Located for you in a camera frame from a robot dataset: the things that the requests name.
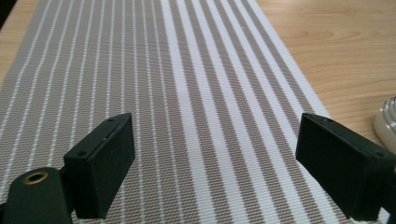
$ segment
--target striped fabric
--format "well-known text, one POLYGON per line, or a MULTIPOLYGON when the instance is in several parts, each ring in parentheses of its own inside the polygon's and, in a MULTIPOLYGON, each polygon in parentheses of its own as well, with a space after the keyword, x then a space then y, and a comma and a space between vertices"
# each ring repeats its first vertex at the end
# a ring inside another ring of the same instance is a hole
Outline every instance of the striped fabric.
POLYGON ((255 1, 41 0, 0 92, 1 201, 126 111, 136 159, 84 223, 350 222, 294 159, 328 114, 255 1))

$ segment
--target brass grommet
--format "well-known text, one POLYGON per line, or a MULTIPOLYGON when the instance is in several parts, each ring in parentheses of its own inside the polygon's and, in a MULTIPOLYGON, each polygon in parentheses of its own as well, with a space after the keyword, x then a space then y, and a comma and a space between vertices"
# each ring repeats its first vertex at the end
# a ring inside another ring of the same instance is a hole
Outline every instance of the brass grommet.
POLYGON ((40 183, 48 176, 49 176, 49 173, 44 172, 44 171, 35 172, 33 174, 26 176, 22 182, 25 185, 33 185, 33 184, 40 183))

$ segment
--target metal object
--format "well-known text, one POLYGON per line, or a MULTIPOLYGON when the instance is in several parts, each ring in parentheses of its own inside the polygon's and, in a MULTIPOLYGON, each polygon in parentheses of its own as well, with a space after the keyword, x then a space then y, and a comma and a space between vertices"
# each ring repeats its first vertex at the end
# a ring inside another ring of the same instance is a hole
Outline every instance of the metal object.
POLYGON ((303 114, 296 159, 347 218, 377 220, 381 207, 396 216, 396 155, 317 115, 303 114))
POLYGON ((396 154, 396 96, 382 104, 373 126, 385 147, 396 154))
POLYGON ((131 114, 103 121, 64 155, 64 167, 20 175, 0 205, 0 223, 72 223, 106 218, 134 161, 131 114))

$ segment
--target wooden surface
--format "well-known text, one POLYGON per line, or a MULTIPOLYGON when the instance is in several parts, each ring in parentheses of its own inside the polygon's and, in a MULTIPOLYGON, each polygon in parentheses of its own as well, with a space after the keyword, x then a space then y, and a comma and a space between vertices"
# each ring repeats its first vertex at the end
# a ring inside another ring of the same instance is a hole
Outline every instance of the wooden surface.
MULTIPOLYGON (((396 95, 396 1, 258 0, 333 119, 379 143, 372 120, 396 95)), ((0 32, 0 78, 37 0, 18 0, 0 32)))

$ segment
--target screw hole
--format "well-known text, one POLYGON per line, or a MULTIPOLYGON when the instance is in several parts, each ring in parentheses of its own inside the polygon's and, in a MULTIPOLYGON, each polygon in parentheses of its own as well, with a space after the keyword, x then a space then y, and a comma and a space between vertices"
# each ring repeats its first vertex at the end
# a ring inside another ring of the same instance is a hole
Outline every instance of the screw hole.
POLYGON ((86 151, 80 151, 77 155, 78 155, 78 156, 85 156, 85 154, 87 154, 86 151))
POLYGON ((383 157, 383 156, 384 156, 384 153, 383 153, 382 151, 376 151, 374 154, 375 154, 377 157, 383 157))
POLYGON ((325 121, 325 122, 329 122, 329 123, 330 123, 330 122, 332 122, 332 120, 331 120, 331 119, 326 119, 326 118, 324 118, 324 119, 323 119, 323 121, 325 121))
POLYGON ((45 178, 47 178, 49 174, 47 172, 38 172, 31 175, 28 175, 26 178, 23 179, 23 184, 25 185, 33 185, 40 183, 45 178))

